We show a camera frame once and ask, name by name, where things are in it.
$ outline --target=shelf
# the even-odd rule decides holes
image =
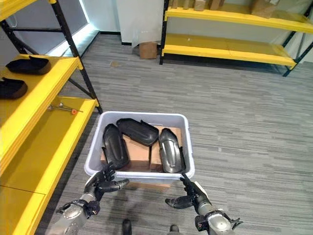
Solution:
[[[82,69],[78,57],[39,55],[35,57],[49,59],[51,62],[50,72],[44,75],[26,75],[12,73],[7,68],[1,72],[3,77],[25,81],[28,91],[23,97],[16,100],[0,100],[0,132],[2,135],[0,176],[75,69]],[[28,58],[28,55],[19,55],[16,59],[20,58]]]
[[[54,191],[96,105],[96,100],[73,97],[56,97],[53,104],[59,102],[83,112],[45,111],[1,176],[1,186],[42,194]]]
[[[1,234],[34,234],[44,198],[40,193],[0,187]]]
[[[36,0],[0,0],[0,21],[5,20]]]
[[[193,8],[184,10],[182,7],[178,7],[176,9],[169,7],[165,12],[165,20],[167,20],[168,17],[252,24],[280,28],[289,31],[313,33],[313,24],[303,15],[285,11],[275,11],[271,18],[266,19],[251,15],[248,6],[234,4],[224,4],[223,7],[218,11],[207,9],[204,11],[195,11]]]
[[[59,102],[83,112],[72,115],[63,110],[46,111],[20,147],[0,178],[0,206],[5,212],[1,213],[5,218],[0,234],[35,233],[97,104],[93,99],[73,97],[56,97],[53,104]]]
[[[281,45],[225,38],[166,34],[165,53],[295,66]]]

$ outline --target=cardboard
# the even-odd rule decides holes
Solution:
[[[195,0],[194,10],[195,11],[204,11],[205,0]]]
[[[149,147],[144,146],[128,136],[123,135],[128,150],[130,163],[120,171],[150,171]]]
[[[184,0],[182,8],[184,10],[188,10],[189,9],[189,4],[190,4],[189,0]]]
[[[146,188],[146,189],[152,189],[156,191],[166,191],[171,187],[171,185],[130,182],[126,187],[127,188]]]
[[[218,10],[223,4],[224,0],[211,0],[209,4],[210,10]]]
[[[263,18],[270,18],[280,0],[254,0],[251,5],[251,14]]]
[[[176,9],[178,7],[178,0],[173,0],[172,1],[172,8]]]
[[[166,126],[155,127],[159,130],[159,134],[161,134],[163,128],[167,128]],[[179,146],[181,147],[181,129],[175,127],[168,128],[171,129],[171,131],[177,136]],[[160,156],[160,144],[158,141],[151,147],[150,170],[155,172],[164,172]]]
[[[140,43],[139,55],[141,59],[156,59],[157,43],[156,42]]]

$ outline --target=plastic bin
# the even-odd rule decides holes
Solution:
[[[84,169],[88,175],[101,170],[100,156],[103,146],[103,132],[110,123],[116,123],[120,118],[133,118],[137,121],[144,120],[151,125],[178,127],[181,129],[181,140],[183,155],[186,164],[186,175],[191,178],[195,174],[195,163],[192,157],[192,145],[189,134],[188,120],[181,114],[159,114],[159,113],[134,113],[109,111],[101,114],[97,129],[92,139],[89,154]],[[158,172],[131,172],[117,171],[115,178],[122,180],[128,178],[133,182],[170,184],[179,180],[179,173],[158,173]]]

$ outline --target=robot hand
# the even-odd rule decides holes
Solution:
[[[66,203],[57,212],[62,217],[46,232],[48,235],[75,235],[87,219],[100,211],[100,200],[105,192],[124,188],[129,180],[113,181],[114,167],[106,164],[86,182],[84,194],[80,199]]]
[[[198,231],[207,231],[209,235],[234,235],[233,230],[242,223],[240,218],[232,220],[221,209],[217,210],[208,199],[207,193],[198,182],[191,182],[185,173],[180,180],[185,185],[187,196],[165,199],[172,208],[184,209],[194,206],[198,216],[195,224]]]

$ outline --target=gray carpet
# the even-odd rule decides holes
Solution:
[[[105,111],[181,113],[188,118],[193,180],[216,207],[241,217],[244,224],[237,234],[313,234],[312,64],[299,65],[287,78],[277,67],[260,64],[220,61],[200,67],[165,61],[160,66],[158,60],[140,60],[115,35],[99,35],[83,61]],[[118,67],[110,66],[112,61]],[[84,96],[71,84],[62,94]],[[56,207],[81,196],[88,179],[83,165],[98,117],[95,112],[90,119],[38,234],[60,217]],[[164,203],[166,197],[181,195],[181,182],[164,193],[107,193],[100,213],[79,234],[120,234],[124,218],[132,221],[134,235],[166,234],[173,223],[186,235],[197,234],[193,208],[175,210]]]

